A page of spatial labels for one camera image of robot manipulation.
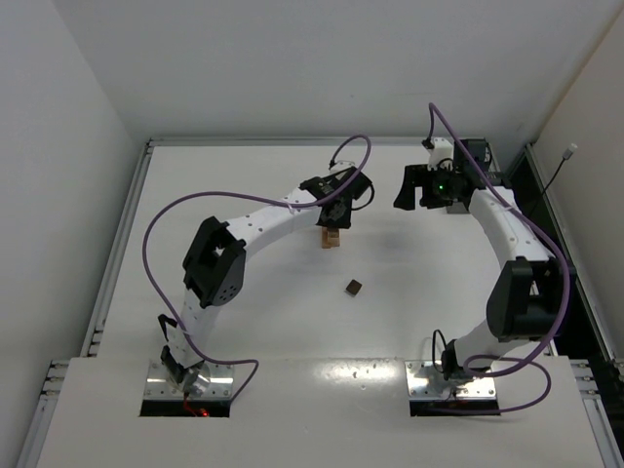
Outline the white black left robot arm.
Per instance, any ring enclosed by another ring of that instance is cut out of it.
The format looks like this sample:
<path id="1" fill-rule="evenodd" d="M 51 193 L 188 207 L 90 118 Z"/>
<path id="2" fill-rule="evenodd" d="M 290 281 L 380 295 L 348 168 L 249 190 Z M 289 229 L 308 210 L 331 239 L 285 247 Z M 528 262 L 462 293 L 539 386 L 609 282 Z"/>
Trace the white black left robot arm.
<path id="1" fill-rule="evenodd" d="M 354 202 L 373 190 L 372 181 L 354 166 L 341 165 L 327 175 L 304 180 L 280 200 L 264 201 L 253 213 L 200 224 L 183 259 L 184 301 L 180 311 L 159 316 L 166 339 L 161 362 L 173 383 L 192 393 L 208 358 L 200 347 L 221 308 L 241 292 L 247 261 L 264 248 L 302 229 L 348 229 Z"/>

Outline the smoky transparent plastic container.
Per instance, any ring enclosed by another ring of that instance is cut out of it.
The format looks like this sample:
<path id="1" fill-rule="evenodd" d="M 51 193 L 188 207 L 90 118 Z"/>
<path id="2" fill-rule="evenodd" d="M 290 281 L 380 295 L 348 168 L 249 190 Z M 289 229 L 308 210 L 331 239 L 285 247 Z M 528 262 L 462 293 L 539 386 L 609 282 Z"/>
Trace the smoky transparent plastic container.
<path id="1" fill-rule="evenodd" d="M 446 212 L 448 215 L 468 215 L 469 210 L 465 207 L 462 202 L 455 202 L 450 206 L 446 207 Z"/>

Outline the long light wood block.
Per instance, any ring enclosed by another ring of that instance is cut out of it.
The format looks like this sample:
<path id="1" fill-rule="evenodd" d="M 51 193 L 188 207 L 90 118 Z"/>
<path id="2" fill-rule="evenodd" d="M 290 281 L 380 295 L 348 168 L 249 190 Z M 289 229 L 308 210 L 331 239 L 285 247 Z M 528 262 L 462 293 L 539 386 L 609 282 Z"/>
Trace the long light wood block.
<path id="1" fill-rule="evenodd" d="M 328 241 L 333 248 L 340 246 L 340 231 L 338 229 L 328 230 Z"/>
<path id="2" fill-rule="evenodd" d="M 330 239 L 329 231 L 325 228 L 321 232 L 321 246 L 323 249 L 331 249 L 332 241 Z"/>

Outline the dark wood block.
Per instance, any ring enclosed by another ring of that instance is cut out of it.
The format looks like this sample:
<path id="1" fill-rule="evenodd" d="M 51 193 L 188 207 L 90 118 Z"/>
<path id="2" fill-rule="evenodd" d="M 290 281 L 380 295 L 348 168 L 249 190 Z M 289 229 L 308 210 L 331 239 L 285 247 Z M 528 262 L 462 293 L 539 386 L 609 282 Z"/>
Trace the dark wood block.
<path id="1" fill-rule="evenodd" d="M 355 279 L 352 279 L 345 288 L 345 292 L 350 296 L 356 296 L 362 289 L 362 284 Z"/>

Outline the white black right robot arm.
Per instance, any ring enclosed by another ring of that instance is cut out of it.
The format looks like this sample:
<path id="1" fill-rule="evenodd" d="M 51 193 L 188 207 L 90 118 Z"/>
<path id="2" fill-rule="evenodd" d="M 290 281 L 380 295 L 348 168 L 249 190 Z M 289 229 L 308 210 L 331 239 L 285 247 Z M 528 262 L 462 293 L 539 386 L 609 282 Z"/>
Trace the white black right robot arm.
<path id="1" fill-rule="evenodd" d="M 422 145 L 429 160 L 406 166 L 395 208 L 463 205 L 483 228 L 500 266 L 484 320 L 446 344 L 440 373 L 451 378 L 487 371 L 530 342 L 543 351 L 565 320 L 574 267 L 547 235 L 529 226 L 508 177 L 491 170 L 485 139 L 428 137 Z"/>

